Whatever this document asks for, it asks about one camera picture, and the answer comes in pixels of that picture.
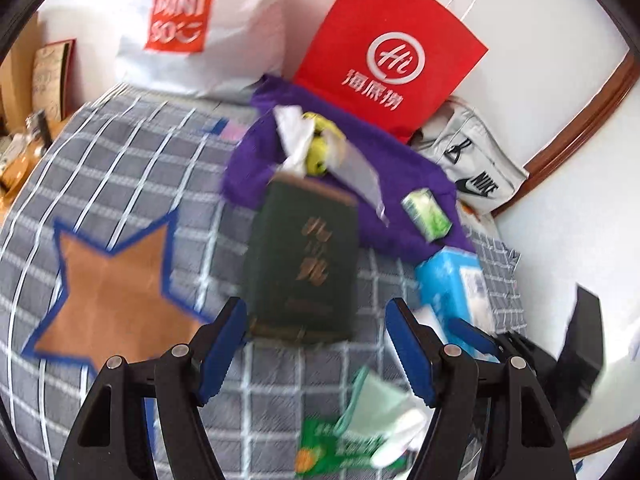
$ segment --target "purple cloth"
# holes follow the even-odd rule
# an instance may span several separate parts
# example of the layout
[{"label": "purple cloth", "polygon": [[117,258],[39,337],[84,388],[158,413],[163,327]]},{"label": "purple cloth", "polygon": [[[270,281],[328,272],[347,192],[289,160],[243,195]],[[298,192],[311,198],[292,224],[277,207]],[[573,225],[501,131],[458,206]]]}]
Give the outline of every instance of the purple cloth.
[{"label": "purple cloth", "polygon": [[[412,264],[428,260],[444,245],[475,253],[462,231],[456,211],[456,186],[438,165],[400,144],[383,130],[281,78],[266,76],[251,102],[262,116],[249,128],[226,168],[222,191],[230,202],[251,209],[260,208],[266,186],[276,166],[285,158],[271,109],[275,105],[299,105],[305,112],[316,112],[333,121],[380,176],[389,227],[385,227],[369,203],[347,186],[329,174],[321,178],[358,198],[362,247],[372,247],[382,254]],[[447,236],[433,243],[427,243],[401,205],[401,200],[411,191],[424,187],[431,190],[453,224]]]}]

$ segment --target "silver screw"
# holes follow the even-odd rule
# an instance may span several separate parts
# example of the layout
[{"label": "silver screw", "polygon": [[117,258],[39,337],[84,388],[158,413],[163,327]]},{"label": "silver screw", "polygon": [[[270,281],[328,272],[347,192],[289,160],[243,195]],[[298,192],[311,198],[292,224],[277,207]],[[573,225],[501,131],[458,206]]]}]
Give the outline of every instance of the silver screw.
[{"label": "silver screw", "polygon": [[449,357],[458,357],[462,354],[462,349],[458,345],[445,345],[444,353]]},{"label": "silver screw", "polygon": [[511,358],[511,366],[517,368],[518,370],[522,370],[523,368],[527,367],[527,362],[519,355],[516,355],[516,357]]},{"label": "silver screw", "polygon": [[119,355],[114,355],[107,359],[107,368],[109,368],[110,370],[117,368],[121,364],[122,364],[122,357],[120,357]]},{"label": "silver screw", "polygon": [[171,355],[174,357],[184,357],[189,353],[189,347],[187,345],[176,345],[171,348]]}]

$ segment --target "blue gripper pad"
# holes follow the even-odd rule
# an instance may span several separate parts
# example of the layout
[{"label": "blue gripper pad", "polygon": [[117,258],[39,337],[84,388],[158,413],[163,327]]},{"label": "blue gripper pad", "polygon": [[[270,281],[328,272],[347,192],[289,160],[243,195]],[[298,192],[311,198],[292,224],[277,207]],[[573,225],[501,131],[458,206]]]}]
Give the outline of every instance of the blue gripper pad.
[{"label": "blue gripper pad", "polygon": [[498,348],[493,338],[464,319],[452,317],[447,323],[449,331],[483,354],[498,356]]},{"label": "blue gripper pad", "polygon": [[435,399],[431,364],[394,300],[386,304],[385,324],[414,394],[427,405],[431,404]]},{"label": "blue gripper pad", "polygon": [[198,399],[205,404],[211,397],[216,396],[225,380],[229,370],[231,359],[238,347],[242,344],[242,338],[246,330],[247,314],[246,303],[238,300],[229,319],[218,333],[216,341],[211,346],[206,359],[202,363],[202,383],[198,390]]}]

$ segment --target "blue carton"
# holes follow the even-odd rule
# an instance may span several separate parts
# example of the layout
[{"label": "blue carton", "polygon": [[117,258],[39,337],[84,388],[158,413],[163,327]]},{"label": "blue carton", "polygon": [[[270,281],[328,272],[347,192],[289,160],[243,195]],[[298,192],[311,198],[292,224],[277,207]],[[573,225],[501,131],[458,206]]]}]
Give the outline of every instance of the blue carton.
[{"label": "blue carton", "polygon": [[448,342],[469,355],[475,350],[449,330],[449,319],[460,317],[486,332],[492,332],[493,317],[478,257],[445,247],[415,269],[423,305],[431,305]]}]

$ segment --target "brown star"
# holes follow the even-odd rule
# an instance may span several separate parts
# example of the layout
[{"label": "brown star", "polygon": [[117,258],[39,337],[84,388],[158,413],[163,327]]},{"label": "brown star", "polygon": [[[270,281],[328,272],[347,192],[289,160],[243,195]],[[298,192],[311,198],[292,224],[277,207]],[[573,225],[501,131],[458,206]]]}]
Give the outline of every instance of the brown star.
[{"label": "brown star", "polygon": [[88,360],[99,371],[112,355],[132,363],[188,343],[203,321],[162,294],[168,230],[161,223],[113,254],[60,231],[66,300],[62,297],[62,306],[54,307],[31,336],[33,353]]}]

